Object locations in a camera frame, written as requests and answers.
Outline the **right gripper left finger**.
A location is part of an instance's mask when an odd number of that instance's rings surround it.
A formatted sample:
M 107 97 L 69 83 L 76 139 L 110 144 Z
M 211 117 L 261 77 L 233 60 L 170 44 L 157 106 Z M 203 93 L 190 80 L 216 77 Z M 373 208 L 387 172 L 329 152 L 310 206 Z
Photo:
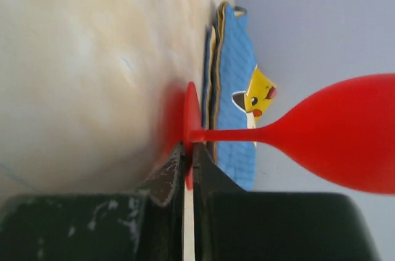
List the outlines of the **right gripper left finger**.
M 181 260 L 185 156 L 131 191 L 15 196 L 1 207 L 2 260 Z

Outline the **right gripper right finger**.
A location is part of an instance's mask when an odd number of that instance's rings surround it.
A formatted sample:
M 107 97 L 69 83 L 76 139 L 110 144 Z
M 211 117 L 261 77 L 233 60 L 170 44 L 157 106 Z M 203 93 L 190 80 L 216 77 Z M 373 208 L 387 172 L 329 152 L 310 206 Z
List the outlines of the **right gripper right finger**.
M 196 260 L 378 260 L 355 203 L 339 193 L 252 192 L 193 147 Z

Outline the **blue Pikachu cloth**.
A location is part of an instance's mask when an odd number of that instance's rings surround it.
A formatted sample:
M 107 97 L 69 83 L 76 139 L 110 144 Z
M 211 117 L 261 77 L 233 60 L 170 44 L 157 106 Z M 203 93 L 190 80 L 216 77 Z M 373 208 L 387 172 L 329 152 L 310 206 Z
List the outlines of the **blue Pikachu cloth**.
M 253 129 L 277 93 L 258 68 L 246 32 L 247 11 L 223 1 L 207 29 L 202 86 L 202 127 Z M 255 142 L 208 142 L 214 163 L 238 186 L 250 191 L 257 163 Z

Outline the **red wine glass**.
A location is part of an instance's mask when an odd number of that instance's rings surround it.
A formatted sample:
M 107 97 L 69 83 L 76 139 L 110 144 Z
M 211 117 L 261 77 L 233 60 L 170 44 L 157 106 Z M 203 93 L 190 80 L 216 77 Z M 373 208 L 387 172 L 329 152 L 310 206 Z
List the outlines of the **red wine glass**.
M 313 174 L 357 191 L 394 194 L 394 75 L 351 78 L 305 98 L 261 128 L 204 130 L 194 83 L 183 106 L 183 142 L 265 143 Z

